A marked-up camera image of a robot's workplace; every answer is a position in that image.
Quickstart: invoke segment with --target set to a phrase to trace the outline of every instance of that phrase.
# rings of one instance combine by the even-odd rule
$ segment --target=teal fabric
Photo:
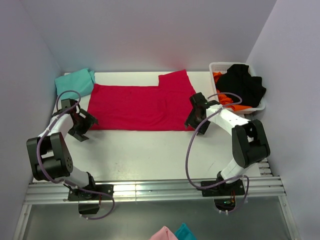
[[[174,234],[178,240],[197,240],[185,223]]]
[[[81,97],[91,94],[96,83],[95,71],[84,68],[68,75],[60,76],[55,79],[56,93],[59,96],[67,90],[74,90],[80,93]],[[61,96],[63,99],[77,99],[78,95],[74,92],[67,92]]]

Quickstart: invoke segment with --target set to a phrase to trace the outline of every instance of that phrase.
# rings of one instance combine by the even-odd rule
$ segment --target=white tabletop
[[[98,72],[100,85],[157,86],[158,75],[167,72]],[[209,72],[188,72],[196,92],[212,95]],[[81,99],[87,110],[90,95]],[[175,180],[186,179],[186,151],[191,131],[88,131],[89,140],[79,142],[67,135],[67,147],[73,164],[89,172],[96,181]],[[232,159],[231,136],[215,124],[210,124],[204,136],[195,138],[189,158],[193,179],[215,178]],[[260,177],[257,164],[248,171],[249,177]]]

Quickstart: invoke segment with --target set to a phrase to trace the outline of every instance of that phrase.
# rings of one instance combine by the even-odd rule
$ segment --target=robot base
[[[217,179],[215,181],[202,181],[201,187],[210,186],[220,181],[221,179]],[[201,189],[203,197],[229,197],[233,194],[233,191],[235,196],[245,195],[245,187],[242,180],[239,179],[230,184],[223,183],[219,186],[212,187],[205,190]]]
[[[112,184],[96,184],[94,191],[113,196],[114,186]],[[104,195],[99,195],[99,194],[89,194],[79,189],[70,190],[68,195],[68,201],[70,202],[104,201],[104,200],[111,200],[111,198]],[[78,205],[79,214],[82,214],[82,215],[97,214],[99,209],[100,209],[100,203],[79,203]]]

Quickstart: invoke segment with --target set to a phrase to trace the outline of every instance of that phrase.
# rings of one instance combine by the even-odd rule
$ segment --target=laundry basket
[[[211,82],[212,82],[212,86],[213,86],[213,92],[216,94],[217,93],[217,89],[216,89],[216,84],[215,84],[215,80],[214,80],[214,74],[213,73],[217,73],[217,72],[221,72],[222,74],[225,74],[227,72],[227,70],[233,65],[233,64],[246,64],[246,63],[242,63],[242,62],[212,62],[209,64],[209,69],[210,69],[210,76],[211,76]],[[249,65],[249,73],[251,74],[251,76],[257,76],[254,69]],[[251,114],[255,111],[261,111],[263,109],[265,109],[266,107],[266,103],[264,98],[261,99],[259,106],[257,107],[252,107],[252,108],[247,108],[241,111],[235,111],[234,113],[236,114]]]

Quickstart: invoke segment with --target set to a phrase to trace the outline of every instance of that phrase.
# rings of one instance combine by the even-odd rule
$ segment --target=black cloth
[[[242,98],[241,105],[256,108],[266,89],[262,86],[260,76],[251,76],[248,72],[249,66],[244,64],[233,64],[215,84],[220,92],[230,92]],[[228,95],[233,102],[238,102],[236,96]]]

